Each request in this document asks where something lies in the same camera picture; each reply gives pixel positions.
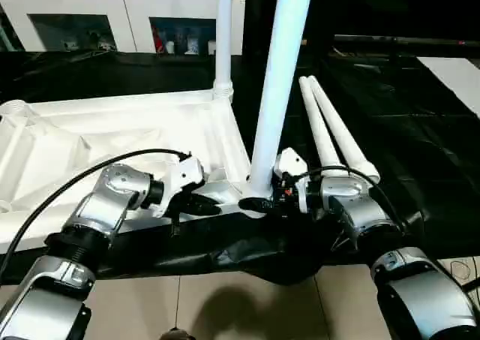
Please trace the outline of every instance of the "red component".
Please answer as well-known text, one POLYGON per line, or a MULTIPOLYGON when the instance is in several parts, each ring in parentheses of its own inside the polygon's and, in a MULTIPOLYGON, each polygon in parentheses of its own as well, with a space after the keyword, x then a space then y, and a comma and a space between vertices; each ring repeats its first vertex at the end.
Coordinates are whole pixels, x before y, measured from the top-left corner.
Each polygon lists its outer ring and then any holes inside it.
POLYGON ((155 26, 151 27, 151 34, 153 35, 153 43, 155 45, 155 51, 157 53, 162 53, 164 51, 164 44, 162 43, 162 40, 155 26))

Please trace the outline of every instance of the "cable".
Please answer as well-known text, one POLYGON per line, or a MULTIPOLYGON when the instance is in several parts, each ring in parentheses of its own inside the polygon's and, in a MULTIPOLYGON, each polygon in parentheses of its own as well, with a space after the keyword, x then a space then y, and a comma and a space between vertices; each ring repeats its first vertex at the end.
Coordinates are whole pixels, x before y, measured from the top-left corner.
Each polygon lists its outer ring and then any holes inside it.
POLYGON ((454 276, 455 278, 459 278, 460 280, 467 280, 469 277, 470 277, 470 274, 472 273, 472 270, 470 269, 470 266, 468 266, 466 263, 464 263, 463 261, 459 261, 459 260, 453 260, 450 262, 450 274, 452 276, 454 276), (453 271, 453 265, 455 263, 459 263, 461 266, 465 267, 468 271, 468 273, 465 275, 465 276, 458 276, 457 274, 454 274, 454 271, 453 271))
POLYGON ((317 175, 318 173, 321 173, 326 170, 345 170, 349 173, 354 173, 357 176, 360 176, 363 178, 366 182, 368 182, 372 187, 382 196, 382 198, 385 201, 385 204, 389 208, 390 216, 392 217, 393 221, 397 223, 401 227, 405 227, 408 229, 410 224, 406 221, 402 221, 400 216, 398 216, 397 211, 395 210, 394 206, 392 205, 392 202, 390 199, 387 197, 386 193, 378 186, 378 184, 375 183, 370 177, 365 175, 363 172, 358 171, 356 169, 353 169, 348 166, 343 166, 343 165, 331 165, 331 166, 324 166, 324 167, 319 167, 317 169, 313 169, 310 171, 307 171, 305 173, 301 173, 300 175, 297 176, 292 176, 289 181, 292 182, 292 184, 295 184, 297 181, 300 179, 303 179, 306 176, 312 176, 312 175, 317 175))
MULTIPOLYGON (((473 260, 473 267, 475 268, 475 279, 477 279, 479 277, 479 271, 477 269, 477 260, 473 256, 472 256, 472 260, 473 260)), ((475 289, 475 294, 477 296, 477 306, 480 307, 480 296, 479 296, 478 287, 475 289)))
POLYGON ((33 221, 39 216, 39 214, 44 211, 48 205, 50 205, 57 197, 59 197, 61 194, 63 194, 66 190, 71 188, 73 185, 75 185, 78 181, 81 179, 87 177, 88 175, 93 174, 95 171, 98 171, 99 169, 111 165, 117 161, 124 160, 126 158, 132 158, 134 156, 138 155, 144 155, 144 154, 151 154, 151 153, 162 153, 162 154, 172 154, 172 155, 177 155, 180 158, 180 161, 185 160, 186 158, 189 158, 190 156, 180 152, 180 151, 175 151, 175 150, 170 150, 170 149, 144 149, 144 150, 138 150, 138 151, 133 151, 133 152, 128 152, 123 155, 115 156, 114 158, 111 158, 109 160, 105 160, 100 162, 99 164, 94 165, 93 167, 90 167, 89 169, 83 171, 82 173, 76 175, 74 178, 72 178, 70 181, 65 183, 62 187, 60 187, 57 191, 55 191, 53 194, 48 196, 47 199, 45 199, 31 214, 25 222, 22 224, 20 229, 16 232, 15 237, 13 238, 12 242, 8 246, 8 250, 5 253, 5 256, 3 258, 3 262, 1 263, 0 267, 0 287, 2 286, 2 278, 5 273, 5 270, 8 267, 8 264, 11 261, 11 258, 14 255, 15 250, 17 249, 18 244, 20 243, 20 240, 23 238, 25 235, 25 232, 29 229, 30 225, 32 225, 33 221))

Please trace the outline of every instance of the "silver robot arm segment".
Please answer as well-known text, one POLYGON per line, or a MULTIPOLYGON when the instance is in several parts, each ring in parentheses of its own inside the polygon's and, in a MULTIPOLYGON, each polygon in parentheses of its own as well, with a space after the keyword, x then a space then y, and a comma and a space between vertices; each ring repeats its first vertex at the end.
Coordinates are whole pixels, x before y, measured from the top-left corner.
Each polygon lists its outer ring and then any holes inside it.
POLYGON ((355 177, 324 178, 324 207, 370 267, 378 303, 394 340, 478 339, 478 312, 459 284, 420 248, 355 177))
POLYGON ((192 157, 161 181, 127 165, 106 167, 61 232, 47 237, 46 255, 0 311, 0 340, 82 339, 91 317, 83 302, 127 211, 155 203, 162 216, 175 194, 202 181, 203 169, 192 157))

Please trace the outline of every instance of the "white pole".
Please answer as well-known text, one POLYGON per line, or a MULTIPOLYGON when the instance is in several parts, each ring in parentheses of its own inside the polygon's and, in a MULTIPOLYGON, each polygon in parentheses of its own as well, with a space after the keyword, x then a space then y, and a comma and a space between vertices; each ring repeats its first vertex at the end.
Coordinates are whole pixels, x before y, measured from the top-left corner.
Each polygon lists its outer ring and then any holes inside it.
MULTIPOLYGON (((312 129, 313 139, 315 140, 316 150, 322 166, 340 166, 342 163, 337 155, 337 150, 330 138, 329 130, 323 120, 323 116, 315 101, 314 93, 310 87, 307 77, 300 77, 301 95, 305 103, 305 109, 308 114, 308 121, 312 129)), ((345 171, 327 170, 324 176, 344 176, 345 171)))
POLYGON ((329 97, 323 91, 322 86, 320 86, 314 76, 308 77, 308 80, 310 81, 310 86, 313 90, 316 102, 318 103, 331 132, 335 136, 338 147, 340 147, 348 165, 363 172, 375 181, 375 183, 378 183, 380 181, 380 175, 378 174, 377 169, 366 159, 365 155, 363 155, 362 150, 353 138, 348 127, 345 126, 340 115, 338 115, 337 110, 333 107, 329 97))
POLYGON ((272 168, 309 4, 310 0, 277 0, 250 174, 250 189, 259 196, 267 197, 272 192, 272 168))
POLYGON ((215 53, 215 97, 233 94, 230 79, 232 47, 232 0, 217 0, 217 34, 215 53))

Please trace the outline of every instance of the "black table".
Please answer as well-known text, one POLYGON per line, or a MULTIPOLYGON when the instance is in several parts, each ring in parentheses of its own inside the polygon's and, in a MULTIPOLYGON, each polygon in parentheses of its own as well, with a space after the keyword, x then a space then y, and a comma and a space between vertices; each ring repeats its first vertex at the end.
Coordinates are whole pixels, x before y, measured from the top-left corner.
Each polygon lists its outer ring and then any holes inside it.
MULTIPOLYGON (((188 56, 5 53, 0 63, 1 102, 209 89, 215 77, 213 59, 188 56)), ((233 110, 250 155, 265 66, 265 59, 232 58, 233 110)), ((438 258, 479 254, 480 149, 472 145, 480 134, 477 116, 414 58, 301 57, 295 78, 311 74, 377 166, 382 189, 410 223, 409 240, 438 258)), ((280 148, 289 146, 310 167, 319 166, 296 80, 280 148)), ((100 277, 243 270, 289 284, 324 263, 357 261, 348 244, 332 251, 339 230, 333 217, 313 223, 304 216, 191 221, 177 239, 168 227, 139 230, 118 236, 100 277)), ((17 282, 43 251, 16 254, 7 282, 17 282)))

